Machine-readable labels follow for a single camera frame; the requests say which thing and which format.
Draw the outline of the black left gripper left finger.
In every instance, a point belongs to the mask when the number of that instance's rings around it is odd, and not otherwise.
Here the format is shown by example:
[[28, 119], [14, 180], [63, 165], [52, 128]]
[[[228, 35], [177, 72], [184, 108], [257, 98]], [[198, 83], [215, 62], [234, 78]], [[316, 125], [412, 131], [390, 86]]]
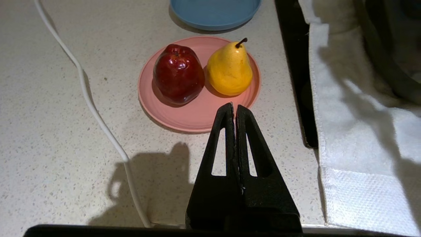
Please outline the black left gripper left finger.
[[[214, 176], [212, 168], [221, 129], [225, 129], [225, 176]], [[227, 219], [241, 204], [239, 162], [232, 103], [221, 106], [215, 115], [186, 209], [186, 228], [222, 231]]]

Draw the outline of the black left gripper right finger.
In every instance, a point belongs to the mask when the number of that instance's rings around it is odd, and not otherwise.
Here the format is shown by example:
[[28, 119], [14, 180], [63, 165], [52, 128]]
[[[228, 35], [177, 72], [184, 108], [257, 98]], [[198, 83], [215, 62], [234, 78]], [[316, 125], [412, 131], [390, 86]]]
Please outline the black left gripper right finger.
[[253, 113], [236, 110], [238, 174], [242, 197], [241, 228], [253, 231], [302, 231], [300, 214]]

